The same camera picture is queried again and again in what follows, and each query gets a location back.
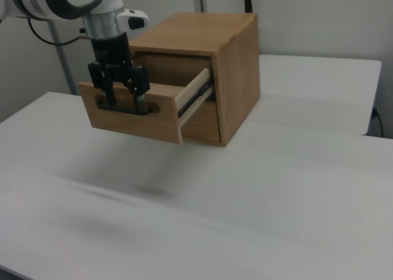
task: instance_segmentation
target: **drawer handle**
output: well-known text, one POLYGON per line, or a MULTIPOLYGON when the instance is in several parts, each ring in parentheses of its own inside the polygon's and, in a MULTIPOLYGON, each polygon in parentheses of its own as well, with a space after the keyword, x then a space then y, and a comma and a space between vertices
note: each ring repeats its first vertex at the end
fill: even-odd
POLYGON ((109 111, 116 111, 116 112, 121 112, 121 113, 127 113, 127 114, 134 114, 134 115, 147 115, 150 112, 152 112, 152 108, 151 106, 147 106, 143 109, 127 109, 124 107, 118 107, 118 106, 110 106, 105 104, 105 97, 104 96, 100 96, 97 100, 96 100, 96 105, 97 108, 99 109, 104 109, 104 110, 109 110, 109 111))

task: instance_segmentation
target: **table surface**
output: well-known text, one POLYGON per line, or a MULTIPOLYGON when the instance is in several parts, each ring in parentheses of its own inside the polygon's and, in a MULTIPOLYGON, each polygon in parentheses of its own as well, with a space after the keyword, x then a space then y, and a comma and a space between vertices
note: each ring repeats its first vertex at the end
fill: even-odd
POLYGON ((0 265, 33 279, 393 274, 392 140, 246 120, 225 148, 177 146, 56 93, 0 136, 0 265))
POLYGON ((261 55, 261 101, 248 120, 366 134, 380 72, 379 61, 261 55))

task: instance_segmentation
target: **white wall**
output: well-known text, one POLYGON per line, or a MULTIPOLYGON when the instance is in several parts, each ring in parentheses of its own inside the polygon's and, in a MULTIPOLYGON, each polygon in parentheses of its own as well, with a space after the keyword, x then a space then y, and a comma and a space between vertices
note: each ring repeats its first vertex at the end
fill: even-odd
MULTIPOLYGON (((193 0, 123 0, 127 9, 144 11, 150 18, 151 25, 169 17, 175 12, 193 12, 193 0)), ((68 40, 79 35, 79 28, 83 27, 81 20, 57 21, 56 28, 61 40, 68 40)), ((75 83, 91 82, 87 65, 95 60, 90 41, 82 40, 63 47, 66 54, 72 78, 75 83)))
MULTIPOLYGON (((34 25, 52 40, 46 22, 34 25)), ((26 20, 4 20, 0 38, 0 122, 48 91, 69 93, 56 49, 39 41, 26 20)))
MULTIPOLYGON (((209 12, 242 12, 243 0, 207 0, 209 12)), ((383 62, 376 106, 393 138, 393 0, 253 0, 262 53, 383 62)), ((372 134, 379 135, 378 122, 372 134)))

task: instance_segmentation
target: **wooden panel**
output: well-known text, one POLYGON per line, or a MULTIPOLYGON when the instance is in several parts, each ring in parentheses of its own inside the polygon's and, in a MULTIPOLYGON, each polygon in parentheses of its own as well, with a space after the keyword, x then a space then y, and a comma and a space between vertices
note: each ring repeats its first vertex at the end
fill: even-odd
MULTIPOLYGON (((102 96, 101 90, 95 89, 91 83, 79 84, 80 95, 92 127, 176 144, 182 143, 174 101, 174 96, 179 90, 182 88, 150 84, 150 90, 146 93, 146 102, 156 105, 153 106, 153 112, 138 116, 98 109, 95 98, 102 96)), ((133 97, 123 85, 115 84, 114 91, 119 106, 132 108, 133 97)))
POLYGON ((255 14, 177 13, 130 42, 134 51, 213 56, 255 20, 255 14))
POLYGON ((221 141, 227 144, 260 98, 257 17, 212 62, 221 141))
POLYGON ((159 53, 135 53, 134 55, 133 63, 146 66, 151 82, 185 87, 204 68, 209 69, 211 76, 213 74, 210 57, 159 53))
POLYGON ((205 101, 181 128, 183 138, 220 143, 217 103, 205 101))

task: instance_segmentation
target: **open drawer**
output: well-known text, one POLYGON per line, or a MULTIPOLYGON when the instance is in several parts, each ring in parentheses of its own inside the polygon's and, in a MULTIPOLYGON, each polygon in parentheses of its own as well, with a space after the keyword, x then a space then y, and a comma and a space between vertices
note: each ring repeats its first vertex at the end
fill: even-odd
POLYGON ((204 68, 185 86, 178 82, 176 85, 168 85, 168 81, 164 84, 151 82, 145 97, 146 105, 151 107, 147 115, 127 113, 134 109, 133 95, 120 83, 114 84, 118 111, 100 108, 107 104, 106 97, 93 84, 81 82, 79 91, 94 128, 177 144, 182 143, 183 131, 185 137, 219 142, 216 101, 206 101, 209 97, 214 98, 213 81, 211 71, 204 68))

